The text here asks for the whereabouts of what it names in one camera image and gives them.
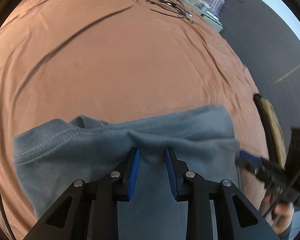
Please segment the right hand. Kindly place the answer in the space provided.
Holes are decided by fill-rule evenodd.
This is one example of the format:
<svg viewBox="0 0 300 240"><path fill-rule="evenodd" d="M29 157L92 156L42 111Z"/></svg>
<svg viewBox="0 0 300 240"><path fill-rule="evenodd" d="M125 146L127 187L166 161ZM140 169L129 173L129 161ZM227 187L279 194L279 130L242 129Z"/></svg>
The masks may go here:
<svg viewBox="0 0 300 240"><path fill-rule="evenodd" d="M267 210L270 208L271 194L265 193L264 198L261 202L259 212L264 216L265 220L273 228L274 232L279 235L286 231L292 222L294 214L293 203L279 203L275 206L273 213L276 218L273 218L272 213Z"/></svg>

